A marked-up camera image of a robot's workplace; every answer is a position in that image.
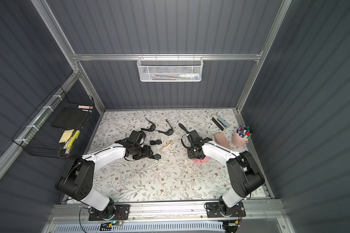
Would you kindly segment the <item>pink cloth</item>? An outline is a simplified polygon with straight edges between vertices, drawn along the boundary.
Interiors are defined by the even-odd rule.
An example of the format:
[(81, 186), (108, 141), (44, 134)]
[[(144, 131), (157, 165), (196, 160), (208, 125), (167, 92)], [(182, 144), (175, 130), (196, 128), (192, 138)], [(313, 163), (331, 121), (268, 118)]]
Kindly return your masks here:
[(192, 161), (194, 161), (195, 164), (200, 165), (200, 164), (202, 164), (202, 163), (209, 162), (209, 161), (210, 161), (210, 157), (206, 156), (206, 157), (203, 158), (203, 159), (192, 159)]

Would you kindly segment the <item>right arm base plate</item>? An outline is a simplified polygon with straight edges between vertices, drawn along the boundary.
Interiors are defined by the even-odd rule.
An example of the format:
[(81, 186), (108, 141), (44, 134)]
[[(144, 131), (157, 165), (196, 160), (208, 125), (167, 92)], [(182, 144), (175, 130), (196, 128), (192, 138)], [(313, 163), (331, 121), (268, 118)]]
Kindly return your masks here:
[(245, 208), (242, 202), (233, 207), (227, 207), (221, 202), (206, 202), (204, 208), (208, 218), (234, 217), (242, 218), (246, 216)]

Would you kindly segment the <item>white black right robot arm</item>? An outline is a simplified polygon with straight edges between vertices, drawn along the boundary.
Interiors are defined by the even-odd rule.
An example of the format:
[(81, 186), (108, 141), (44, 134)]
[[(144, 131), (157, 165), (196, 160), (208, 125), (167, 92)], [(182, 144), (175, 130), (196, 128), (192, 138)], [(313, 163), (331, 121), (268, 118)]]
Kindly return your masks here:
[(231, 188), (219, 198), (218, 209), (224, 216), (232, 214), (237, 204), (265, 183), (264, 176), (252, 154), (248, 151), (238, 153), (225, 148), (211, 138), (202, 138), (197, 131), (186, 131), (181, 139), (190, 159), (209, 157), (227, 168)]

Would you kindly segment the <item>black narrow strap watch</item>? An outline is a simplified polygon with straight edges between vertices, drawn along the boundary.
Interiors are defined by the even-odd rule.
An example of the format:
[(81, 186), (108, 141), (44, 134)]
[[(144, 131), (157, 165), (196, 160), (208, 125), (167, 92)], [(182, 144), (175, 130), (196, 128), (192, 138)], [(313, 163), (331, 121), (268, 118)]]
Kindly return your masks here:
[(160, 139), (157, 139), (157, 140), (151, 140), (149, 143), (150, 145), (161, 145), (162, 141)]

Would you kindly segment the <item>green dial watch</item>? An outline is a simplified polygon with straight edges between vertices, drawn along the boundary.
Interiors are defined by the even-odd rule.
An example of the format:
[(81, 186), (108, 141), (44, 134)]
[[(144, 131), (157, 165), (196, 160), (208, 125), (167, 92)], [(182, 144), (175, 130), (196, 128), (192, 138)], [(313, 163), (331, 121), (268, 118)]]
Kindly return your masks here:
[(159, 160), (159, 159), (161, 159), (161, 155), (160, 154), (154, 154), (153, 155), (153, 159)]

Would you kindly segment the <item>beige strap watch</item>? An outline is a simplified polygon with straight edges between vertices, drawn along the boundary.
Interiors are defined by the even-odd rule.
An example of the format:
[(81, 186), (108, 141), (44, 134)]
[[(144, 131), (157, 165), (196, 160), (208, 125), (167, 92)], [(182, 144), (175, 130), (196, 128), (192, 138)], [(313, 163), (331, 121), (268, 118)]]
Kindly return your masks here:
[(166, 150), (167, 148), (171, 147), (172, 145), (173, 145), (173, 141), (171, 140), (170, 142), (165, 144), (163, 147), (161, 147), (159, 151)]

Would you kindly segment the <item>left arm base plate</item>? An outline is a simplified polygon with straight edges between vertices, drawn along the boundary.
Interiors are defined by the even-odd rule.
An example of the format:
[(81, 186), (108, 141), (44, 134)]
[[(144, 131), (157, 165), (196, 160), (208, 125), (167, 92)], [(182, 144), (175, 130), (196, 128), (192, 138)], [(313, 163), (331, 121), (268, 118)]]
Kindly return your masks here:
[(119, 221), (128, 220), (130, 211), (129, 204), (108, 205), (105, 210), (99, 211), (95, 208), (89, 210), (89, 221)]

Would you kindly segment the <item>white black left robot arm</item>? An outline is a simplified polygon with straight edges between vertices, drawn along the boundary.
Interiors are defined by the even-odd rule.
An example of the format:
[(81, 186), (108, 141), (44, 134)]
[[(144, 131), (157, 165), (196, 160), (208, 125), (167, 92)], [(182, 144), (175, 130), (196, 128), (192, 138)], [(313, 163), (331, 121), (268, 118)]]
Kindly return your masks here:
[(132, 156), (132, 160), (150, 158), (159, 160), (149, 145), (144, 145), (146, 134), (132, 131), (130, 137), (116, 141), (111, 146), (82, 156), (72, 155), (66, 161), (55, 188), (69, 197), (92, 208), (104, 220), (114, 219), (118, 212), (114, 201), (93, 187), (93, 177), (101, 167), (115, 160)]

